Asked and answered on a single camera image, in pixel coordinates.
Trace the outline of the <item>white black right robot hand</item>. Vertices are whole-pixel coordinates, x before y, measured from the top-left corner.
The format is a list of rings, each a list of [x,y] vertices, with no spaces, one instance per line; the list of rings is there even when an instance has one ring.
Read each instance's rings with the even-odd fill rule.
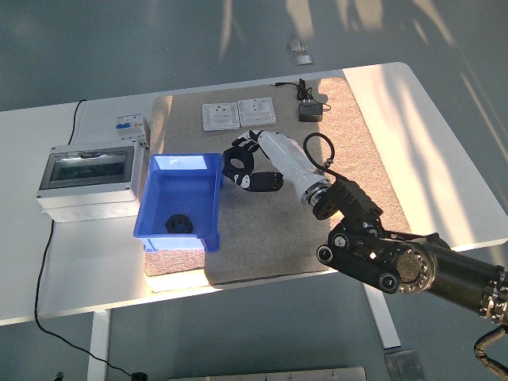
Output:
[[[271,161],[274,171],[254,172],[257,150]],[[298,143],[281,133],[249,130],[224,151],[223,158],[223,175],[245,191],[279,191],[289,182],[302,203],[315,206],[331,187],[330,181],[318,172]]]

